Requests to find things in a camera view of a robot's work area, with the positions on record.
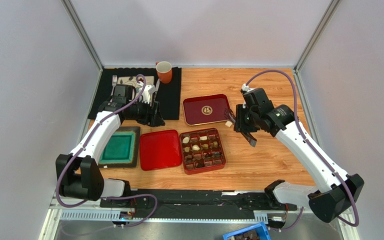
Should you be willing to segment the red tin lid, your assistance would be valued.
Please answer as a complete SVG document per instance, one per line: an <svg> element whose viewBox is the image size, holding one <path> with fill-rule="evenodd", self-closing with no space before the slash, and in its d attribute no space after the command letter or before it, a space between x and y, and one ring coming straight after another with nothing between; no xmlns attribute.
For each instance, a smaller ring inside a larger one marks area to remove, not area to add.
<svg viewBox="0 0 384 240"><path fill-rule="evenodd" d="M171 129L141 135L139 156L143 171L180 166L182 151L178 132Z"/></svg>

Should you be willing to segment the white round chocolate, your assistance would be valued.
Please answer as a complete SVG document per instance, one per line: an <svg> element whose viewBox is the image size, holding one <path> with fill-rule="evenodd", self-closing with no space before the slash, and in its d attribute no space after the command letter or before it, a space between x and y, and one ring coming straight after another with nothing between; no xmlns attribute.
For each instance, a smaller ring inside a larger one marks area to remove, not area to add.
<svg viewBox="0 0 384 240"><path fill-rule="evenodd" d="M191 147L191 149L192 149L193 151L198 151L198 150L200 150L201 148L200 148L199 145L194 144L194 145Z"/></svg>
<svg viewBox="0 0 384 240"><path fill-rule="evenodd" d="M190 142L190 138L189 137L184 137L183 139L182 139L182 143L183 144L188 144L189 142Z"/></svg>

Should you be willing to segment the red chocolate serving tray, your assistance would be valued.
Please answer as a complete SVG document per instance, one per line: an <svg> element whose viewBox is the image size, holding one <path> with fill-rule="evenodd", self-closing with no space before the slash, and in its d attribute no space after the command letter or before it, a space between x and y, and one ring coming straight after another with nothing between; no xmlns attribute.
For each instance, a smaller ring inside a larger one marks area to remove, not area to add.
<svg viewBox="0 0 384 240"><path fill-rule="evenodd" d="M189 126L225 122L225 110L230 109L225 94L214 94L186 98L183 103L184 119Z"/></svg>

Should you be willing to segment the red chocolate box with tray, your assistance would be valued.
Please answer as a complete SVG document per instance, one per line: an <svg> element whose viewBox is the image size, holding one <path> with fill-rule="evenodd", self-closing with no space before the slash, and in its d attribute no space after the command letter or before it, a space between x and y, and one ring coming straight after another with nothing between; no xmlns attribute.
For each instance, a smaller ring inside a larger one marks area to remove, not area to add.
<svg viewBox="0 0 384 240"><path fill-rule="evenodd" d="M201 136L207 136L208 140L200 141ZM183 144L185 137L190 138L190 142ZM207 173L221 170L226 165L226 155L221 141L221 136L216 128L207 128L183 132L179 135L180 149L182 150L183 170L187 175ZM217 142L217 147L212 147L212 142ZM208 144L208 149L203 149L202 145ZM193 145L199 145L200 150L192 150ZM184 148L189 147L190 151L185 152Z"/></svg>

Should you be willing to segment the metal serving tongs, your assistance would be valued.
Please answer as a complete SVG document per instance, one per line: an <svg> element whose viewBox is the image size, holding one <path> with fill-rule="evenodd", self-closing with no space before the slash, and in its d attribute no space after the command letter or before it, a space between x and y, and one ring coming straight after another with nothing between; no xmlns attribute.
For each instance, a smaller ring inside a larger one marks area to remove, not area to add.
<svg viewBox="0 0 384 240"><path fill-rule="evenodd" d="M247 142L252 147L255 147L257 139L252 136L252 133L256 133L259 128L250 123L248 113L249 110L247 108L243 108L242 105L236 107L236 114L234 114L231 108L226 108L224 110L224 116L233 123L234 131L236 133L241 133Z"/></svg>

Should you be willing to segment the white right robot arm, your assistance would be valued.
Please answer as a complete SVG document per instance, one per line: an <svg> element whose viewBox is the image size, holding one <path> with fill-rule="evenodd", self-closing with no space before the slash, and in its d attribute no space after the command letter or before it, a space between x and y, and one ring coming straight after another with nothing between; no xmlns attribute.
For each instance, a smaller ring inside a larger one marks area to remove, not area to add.
<svg viewBox="0 0 384 240"><path fill-rule="evenodd" d="M293 204L309 208L325 223L330 223L354 207L365 184L359 174L339 167L310 137L294 111L282 104L274 107L262 88L243 85L243 104L236 106L234 130L255 147L252 133L265 131L290 150L312 177L315 185L297 185L276 180L264 192L273 207Z"/></svg>

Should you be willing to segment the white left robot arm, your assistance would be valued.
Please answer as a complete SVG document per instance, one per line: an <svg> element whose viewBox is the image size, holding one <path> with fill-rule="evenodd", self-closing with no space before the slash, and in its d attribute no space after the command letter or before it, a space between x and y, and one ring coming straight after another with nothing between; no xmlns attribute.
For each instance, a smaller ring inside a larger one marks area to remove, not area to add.
<svg viewBox="0 0 384 240"><path fill-rule="evenodd" d="M159 102L153 101L154 85L117 84L112 96L98 108L95 121L80 143L69 153L60 154L56 161L56 197L97 201L119 198L128 183L125 180L103 178L99 161L110 138L123 121L134 120L150 127L165 125Z"/></svg>

